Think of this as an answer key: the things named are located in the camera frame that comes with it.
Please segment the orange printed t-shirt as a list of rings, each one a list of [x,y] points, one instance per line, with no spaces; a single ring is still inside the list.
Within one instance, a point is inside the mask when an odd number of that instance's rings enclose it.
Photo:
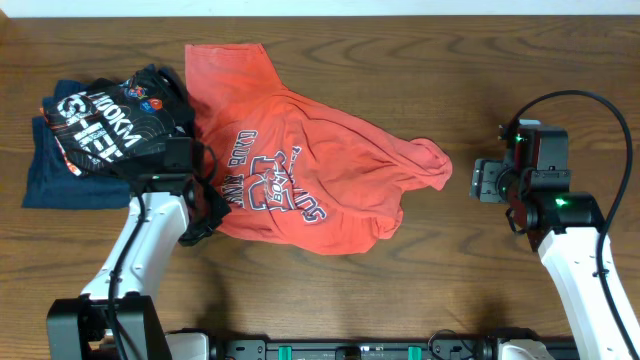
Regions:
[[[433,141],[397,138],[288,89],[260,44],[189,45],[185,74],[229,236],[364,253],[399,228],[404,193],[441,190],[452,175]]]

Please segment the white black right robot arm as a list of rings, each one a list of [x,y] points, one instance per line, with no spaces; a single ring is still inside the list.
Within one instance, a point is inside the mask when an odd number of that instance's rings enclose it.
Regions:
[[[501,160],[476,161],[470,195],[507,205],[559,293],[582,359],[629,359],[639,324],[613,263],[595,198],[570,189],[566,130],[525,121],[505,131]]]

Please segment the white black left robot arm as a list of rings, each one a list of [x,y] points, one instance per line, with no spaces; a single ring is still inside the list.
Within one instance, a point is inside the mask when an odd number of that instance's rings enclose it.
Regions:
[[[75,298],[51,305],[46,327],[53,359],[212,359],[203,330],[165,332],[154,299],[175,246],[211,236],[230,208],[212,185],[212,148],[191,137],[165,142],[158,160],[124,169],[104,162],[98,175],[126,181],[126,223],[95,277]]]

